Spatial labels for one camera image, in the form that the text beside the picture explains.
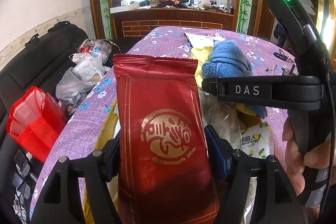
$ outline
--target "blue towel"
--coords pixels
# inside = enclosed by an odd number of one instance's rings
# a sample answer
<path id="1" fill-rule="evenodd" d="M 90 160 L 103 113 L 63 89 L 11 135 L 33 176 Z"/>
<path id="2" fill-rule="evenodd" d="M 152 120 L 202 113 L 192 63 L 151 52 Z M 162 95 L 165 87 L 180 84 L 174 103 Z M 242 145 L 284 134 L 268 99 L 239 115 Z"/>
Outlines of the blue towel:
<path id="1" fill-rule="evenodd" d="M 215 41 L 213 51 L 210 53 L 210 61 L 202 66 L 202 74 L 204 78 L 248 77 L 252 76 L 251 68 L 251 63 L 236 41 Z M 249 107 L 262 119 L 268 116 L 264 106 L 249 105 Z"/>

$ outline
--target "metal screw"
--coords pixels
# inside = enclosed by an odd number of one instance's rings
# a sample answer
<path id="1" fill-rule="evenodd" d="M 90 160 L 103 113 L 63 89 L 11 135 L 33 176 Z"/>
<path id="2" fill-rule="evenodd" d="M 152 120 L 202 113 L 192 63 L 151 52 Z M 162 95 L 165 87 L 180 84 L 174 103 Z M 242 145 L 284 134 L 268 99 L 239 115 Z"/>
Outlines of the metal screw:
<path id="1" fill-rule="evenodd" d="M 233 155 L 235 155 L 235 156 L 237 156 L 237 157 L 240 157 L 241 154 L 242 154 L 242 151 L 241 151 L 241 150 L 239 150 L 239 149 L 235 149 L 235 150 L 233 150 Z"/>
<path id="2" fill-rule="evenodd" d="M 58 161 L 61 162 L 61 163 L 66 162 L 66 160 L 67 160 L 67 157 L 66 157 L 66 156 L 62 156 L 62 157 L 60 157 L 60 158 L 58 159 Z"/>
<path id="3" fill-rule="evenodd" d="M 101 155 L 101 153 L 102 153 L 101 150 L 94 150 L 94 151 L 92 152 L 92 155 L 93 155 L 94 157 L 99 157 L 99 156 Z"/>
<path id="4" fill-rule="evenodd" d="M 268 158 L 271 162 L 275 162 L 275 161 L 277 161 L 277 158 L 276 158 L 274 155 L 269 155 L 267 158 Z"/>

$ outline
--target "decorative wall border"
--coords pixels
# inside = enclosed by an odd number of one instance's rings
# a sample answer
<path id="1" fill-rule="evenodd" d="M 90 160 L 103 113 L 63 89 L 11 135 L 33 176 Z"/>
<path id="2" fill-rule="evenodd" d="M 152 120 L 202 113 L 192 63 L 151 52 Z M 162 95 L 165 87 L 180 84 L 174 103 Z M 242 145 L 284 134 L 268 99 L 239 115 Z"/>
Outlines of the decorative wall border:
<path id="1" fill-rule="evenodd" d="M 202 21 L 184 21 L 184 20 L 139 20 L 123 21 L 124 37 L 143 37 L 160 26 L 182 26 L 202 29 L 223 29 L 223 24 L 202 22 Z"/>
<path id="2" fill-rule="evenodd" d="M 91 13 L 90 7 L 85 7 L 79 10 L 71 11 L 58 17 L 54 17 L 42 24 L 25 32 L 12 42 L 10 42 L 4 49 L 0 51 L 0 70 L 22 49 L 24 49 L 25 43 L 27 43 L 31 37 L 35 34 L 44 35 L 48 29 L 53 27 L 57 22 L 68 20 L 71 21 L 74 18 L 81 17 L 84 14 Z"/>

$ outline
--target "brick pattern panel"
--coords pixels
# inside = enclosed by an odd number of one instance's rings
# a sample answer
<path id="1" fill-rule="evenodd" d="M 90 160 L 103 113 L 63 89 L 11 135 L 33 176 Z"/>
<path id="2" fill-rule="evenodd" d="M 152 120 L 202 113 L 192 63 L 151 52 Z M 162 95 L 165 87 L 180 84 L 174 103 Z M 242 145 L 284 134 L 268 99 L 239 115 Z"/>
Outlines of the brick pattern panel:
<path id="1" fill-rule="evenodd" d="M 140 36 L 139 31 L 124 31 L 124 36 L 132 37 L 132 36 Z"/>
<path id="2" fill-rule="evenodd" d="M 178 20 L 159 20 L 160 26 L 180 26 L 180 21 Z"/>
<path id="3" fill-rule="evenodd" d="M 203 29 L 222 29 L 223 24 L 200 22 L 200 21 L 179 21 L 179 20 L 139 20 L 122 22 L 125 37 L 145 37 L 150 31 L 160 26 L 183 26 Z"/>
<path id="4" fill-rule="evenodd" d="M 149 31 L 149 26 L 132 26 L 132 31 Z"/>
<path id="5" fill-rule="evenodd" d="M 138 21 L 124 21 L 123 26 L 139 26 Z"/>
<path id="6" fill-rule="evenodd" d="M 181 21 L 181 26 L 185 27 L 202 27 L 202 22 L 196 22 L 196 21 Z"/>
<path id="7" fill-rule="evenodd" d="M 152 25 L 157 26 L 158 24 L 159 24 L 158 20 L 139 20 L 140 26 L 152 26 Z"/>

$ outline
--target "white paper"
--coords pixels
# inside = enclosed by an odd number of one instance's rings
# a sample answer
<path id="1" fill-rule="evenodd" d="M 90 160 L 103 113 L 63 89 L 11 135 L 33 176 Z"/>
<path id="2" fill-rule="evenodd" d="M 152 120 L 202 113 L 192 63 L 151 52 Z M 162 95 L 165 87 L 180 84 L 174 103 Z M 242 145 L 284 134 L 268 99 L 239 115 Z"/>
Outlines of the white paper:
<path id="1" fill-rule="evenodd" d="M 204 48 L 205 46 L 213 47 L 214 41 L 225 40 L 225 38 L 221 36 L 210 37 L 208 35 L 192 34 L 187 32 L 185 32 L 184 34 L 194 48 Z"/>

